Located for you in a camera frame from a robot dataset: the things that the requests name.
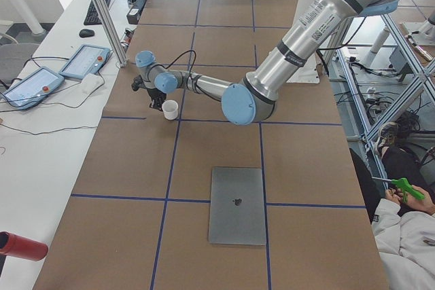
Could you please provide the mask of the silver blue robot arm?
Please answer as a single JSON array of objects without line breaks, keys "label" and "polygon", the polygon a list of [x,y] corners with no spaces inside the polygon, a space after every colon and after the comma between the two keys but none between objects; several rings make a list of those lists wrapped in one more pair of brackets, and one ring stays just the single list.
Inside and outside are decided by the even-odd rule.
[{"label": "silver blue robot arm", "polygon": [[131,88],[147,90],[151,107],[161,109],[166,95],[187,89],[219,101],[228,121],[248,125],[268,119],[276,109],[278,90],[305,66],[322,43],[344,20],[376,16],[396,10],[398,0],[313,0],[260,66],[230,83],[195,72],[170,70],[150,51],[136,55],[139,75]]}]

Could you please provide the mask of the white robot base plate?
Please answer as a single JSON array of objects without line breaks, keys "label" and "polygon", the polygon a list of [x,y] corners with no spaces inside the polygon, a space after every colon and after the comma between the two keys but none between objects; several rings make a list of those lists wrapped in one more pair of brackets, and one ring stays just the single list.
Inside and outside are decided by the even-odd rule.
[{"label": "white robot base plate", "polygon": [[315,59],[310,57],[308,63],[301,66],[302,60],[294,54],[282,54],[274,48],[258,67],[265,79],[264,84],[278,88],[284,83],[318,83]]}]

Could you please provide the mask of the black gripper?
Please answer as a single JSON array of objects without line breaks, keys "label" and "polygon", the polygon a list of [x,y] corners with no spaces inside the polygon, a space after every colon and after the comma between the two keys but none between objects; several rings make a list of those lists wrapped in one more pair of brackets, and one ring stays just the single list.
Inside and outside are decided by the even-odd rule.
[{"label": "black gripper", "polygon": [[149,108],[162,111],[162,105],[167,99],[167,95],[157,88],[148,88],[147,93],[151,98]]}]

